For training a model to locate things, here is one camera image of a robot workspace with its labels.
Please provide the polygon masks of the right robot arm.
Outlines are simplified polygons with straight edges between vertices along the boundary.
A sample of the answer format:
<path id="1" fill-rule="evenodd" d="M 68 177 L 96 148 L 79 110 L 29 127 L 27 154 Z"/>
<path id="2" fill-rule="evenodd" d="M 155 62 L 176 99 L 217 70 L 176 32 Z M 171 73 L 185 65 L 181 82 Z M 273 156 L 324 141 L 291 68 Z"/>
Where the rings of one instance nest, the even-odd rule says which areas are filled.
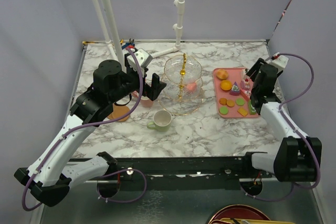
<path id="1" fill-rule="evenodd" d="M 250 101 L 257 114 L 272 128 L 280 140 L 276 155 L 248 152 L 241 164 L 246 177 L 254 177 L 260 170 L 273 174 L 280 182 L 291 182 L 300 187 L 302 182 L 320 182 L 321 141 L 310 137 L 284 110 L 286 102 L 274 93 L 278 77 L 287 66 L 288 53 L 276 53 L 269 59 L 259 58 L 246 73 L 254 83 Z"/>

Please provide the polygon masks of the toy pink swirl roll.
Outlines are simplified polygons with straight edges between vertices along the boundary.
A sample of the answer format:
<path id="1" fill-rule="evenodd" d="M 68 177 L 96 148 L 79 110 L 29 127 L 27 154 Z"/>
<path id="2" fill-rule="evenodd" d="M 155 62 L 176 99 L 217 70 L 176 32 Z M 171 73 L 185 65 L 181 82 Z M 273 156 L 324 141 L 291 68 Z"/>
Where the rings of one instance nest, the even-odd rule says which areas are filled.
<path id="1" fill-rule="evenodd" d="M 184 87 L 184 89 L 186 90 L 186 92 L 193 93 L 197 90 L 197 83 L 193 82 L 193 83 L 187 84 Z"/>

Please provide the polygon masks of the three-tier glass dessert stand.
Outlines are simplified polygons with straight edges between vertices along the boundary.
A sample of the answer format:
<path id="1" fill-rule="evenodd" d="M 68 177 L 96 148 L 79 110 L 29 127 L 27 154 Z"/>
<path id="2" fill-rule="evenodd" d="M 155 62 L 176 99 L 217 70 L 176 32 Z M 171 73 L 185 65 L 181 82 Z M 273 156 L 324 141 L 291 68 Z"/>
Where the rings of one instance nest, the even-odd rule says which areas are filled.
<path id="1" fill-rule="evenodd" d="M 202 105 L 202 66 L 193 56 L 183 53 L 170 58 L 165 63 L 161 80 L 167 86 L 159 96 L 159 104 L 171 114 L 191 114 Z M 184 87 L 193 82 L 197 83 L 197 90 L 186 92 Z"/>

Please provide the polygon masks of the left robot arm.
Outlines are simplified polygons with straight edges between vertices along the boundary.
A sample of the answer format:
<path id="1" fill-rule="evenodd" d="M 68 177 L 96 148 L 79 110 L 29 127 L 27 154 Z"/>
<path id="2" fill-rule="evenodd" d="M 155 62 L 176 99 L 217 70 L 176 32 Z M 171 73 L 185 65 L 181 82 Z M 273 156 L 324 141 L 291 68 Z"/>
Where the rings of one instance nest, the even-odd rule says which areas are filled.
<path id="1" fill-rule="evenodd" d="M 126 71 L 116 60 L 102 61 L 93 72 L 93 82 L 77 97 L 70 108 L 60 132 L 48 148 L 29 167 L 18 168 L 14 177 L 24 185 L 39 205 L 53 207 L 60 203 L 70 189 L 93 178 L 110 179 L 121 173 L 118 162 L 107 152 L 72 167 L 68 161 L 81 143 L 102 124 L 118 106 L 118 101 L 131 97 L 134 91 L 150 100 L 158 98 L 166 83 L 152 75 L 151 85 L 146 84 L 146 72 L 152 56 L 138 50 L 124 56 Z"/>

